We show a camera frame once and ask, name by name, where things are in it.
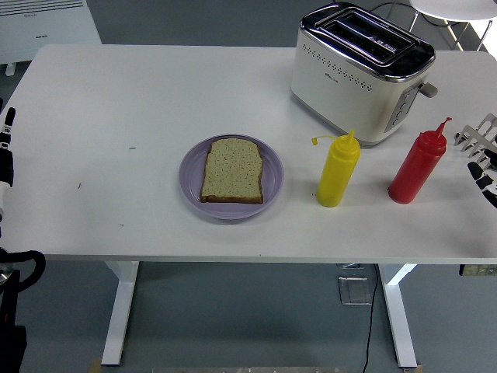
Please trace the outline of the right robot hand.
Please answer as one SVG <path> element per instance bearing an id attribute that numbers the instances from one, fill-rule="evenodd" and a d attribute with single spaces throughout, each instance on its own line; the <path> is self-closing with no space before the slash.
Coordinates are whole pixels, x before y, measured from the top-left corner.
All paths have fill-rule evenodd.
<path id="1" fill-rule="evenodd" d="M 489 158 L 489 165 L 496 168 L 496 147 L 477 132 L 469 133 L 469 140 L 475 140 L 474 146 L 478 148 L 483 145 L 483 153 Z M 483 169 L 478 162 L 469 162 L 467 164 L 469 172 L 476 185 L 481 190 L 485 199 L 496 207 L 496 181 L 488 173 L 488 168 Z"/>

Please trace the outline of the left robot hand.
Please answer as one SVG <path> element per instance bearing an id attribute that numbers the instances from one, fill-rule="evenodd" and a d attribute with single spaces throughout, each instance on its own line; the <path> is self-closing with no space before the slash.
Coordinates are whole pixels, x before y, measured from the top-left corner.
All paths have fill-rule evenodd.
<path id="1" fill-rule="evenodd" d="M 1 126 L 1 220 L 5 216 L 5 196 L 14 180 L 14 158 L 9 146 L 12 140 L 11 132 L 15 116 L 16 109 L 9 107 L 5 115 L 5 122 Z"/>

